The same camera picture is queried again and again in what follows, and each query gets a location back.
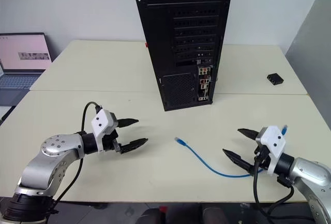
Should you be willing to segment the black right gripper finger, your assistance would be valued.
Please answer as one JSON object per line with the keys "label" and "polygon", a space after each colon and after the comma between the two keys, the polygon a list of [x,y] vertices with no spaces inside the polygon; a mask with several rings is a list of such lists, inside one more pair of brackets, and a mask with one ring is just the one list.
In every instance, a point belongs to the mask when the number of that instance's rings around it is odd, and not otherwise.
{"label": "black right gripper finger", "polygon": [[237,131],[254,141],[256,140],[259,134],[259,132],[247,128],[239,128]]}
{"label": "black right gripper finger", "polygon": [[223,152],[235,165],[247,171],[248,175],[253,175],[253,165],[243,160],[240,155],[226,149],[223,149]]}

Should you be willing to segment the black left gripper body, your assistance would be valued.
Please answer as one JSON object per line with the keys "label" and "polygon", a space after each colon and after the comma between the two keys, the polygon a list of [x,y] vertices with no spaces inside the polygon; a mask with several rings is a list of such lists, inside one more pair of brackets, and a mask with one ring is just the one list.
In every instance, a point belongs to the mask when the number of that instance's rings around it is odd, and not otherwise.
{"label": "black left gripper body", "polygon": [[102,138],[103,150],[107,151],[121,151],[121,144],[117,142],[118,133],[113,130],[109,135],[104,135]]}

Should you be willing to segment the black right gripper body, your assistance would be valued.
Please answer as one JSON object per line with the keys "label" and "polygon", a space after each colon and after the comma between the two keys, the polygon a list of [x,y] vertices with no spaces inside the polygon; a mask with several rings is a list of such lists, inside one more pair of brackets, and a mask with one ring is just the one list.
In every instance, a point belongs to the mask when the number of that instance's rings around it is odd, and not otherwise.
{"label": "black right gripper body", "polygon": [[254,150],[254,154],[254,164],[249,167],[249,175],[255,175],[254,171],[257,163],[259,163],[257,173],[267,170],[270,164],[270,150],[266,145],[258,143],[257,148]]}

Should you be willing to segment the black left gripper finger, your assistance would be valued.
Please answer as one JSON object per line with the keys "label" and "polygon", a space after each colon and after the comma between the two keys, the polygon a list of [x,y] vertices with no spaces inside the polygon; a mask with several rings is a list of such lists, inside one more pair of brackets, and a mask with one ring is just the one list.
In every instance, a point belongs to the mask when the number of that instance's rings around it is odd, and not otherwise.
{"label": "black left gripper finger", "polygon": [[148,138],[141,138],[134,141],[129,142],[126,145],[120,145],[120,153],[124,154],[133,150],[136,150],[140,146],[144,145],[148,141]]}
{"label": "black left gripper finger", "polygon": [[139,122],[139,120],[134,118],[122,118],[122,119],[118,119],[117,122],[118,122],[117,124],[118,128],[123,128],[135,124]]}

